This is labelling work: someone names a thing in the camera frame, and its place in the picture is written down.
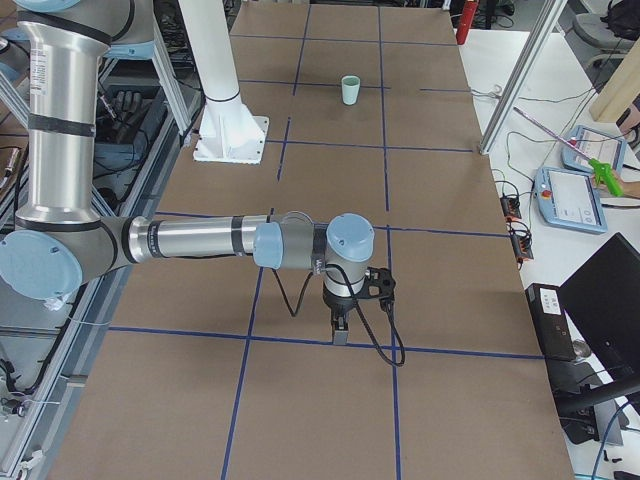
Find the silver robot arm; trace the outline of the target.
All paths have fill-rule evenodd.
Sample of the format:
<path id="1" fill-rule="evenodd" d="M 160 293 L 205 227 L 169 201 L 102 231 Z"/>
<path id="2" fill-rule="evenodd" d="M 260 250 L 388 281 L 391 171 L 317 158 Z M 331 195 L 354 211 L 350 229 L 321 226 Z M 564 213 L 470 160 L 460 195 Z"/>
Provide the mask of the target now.
<path id="1" fill-rule="evenodd" d="M 176 221 L 104 217 L 91 205 L 98 69 L 111 49 L 149 52 L 149 1 L 21 1 L 30 53 L 29 185 L 16 228 L 1 243 L 1 276 L 16 292 L 47 300 L 118 268 L 156 258 L 249 256 L 261 267 L 323 278 L 332 339 L 368 291 L 374 231 L 345 213 L 327 225 L 307 215 Z"/>

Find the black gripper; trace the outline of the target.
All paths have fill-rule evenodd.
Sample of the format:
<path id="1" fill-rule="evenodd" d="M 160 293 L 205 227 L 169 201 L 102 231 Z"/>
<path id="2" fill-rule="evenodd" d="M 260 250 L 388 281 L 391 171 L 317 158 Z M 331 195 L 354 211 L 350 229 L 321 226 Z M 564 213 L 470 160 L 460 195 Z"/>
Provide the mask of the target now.
<path id="1" fill-rule="evenodd" d="M 348 313 L 356 308 L 358 299 L 350 294 L 341 297 L 332 293 L 326 286 L 323 287 L 323 301 L 330 309 L 332 320 L 332 343 L 334 345 L 346 345 L 349 337 Z"/>

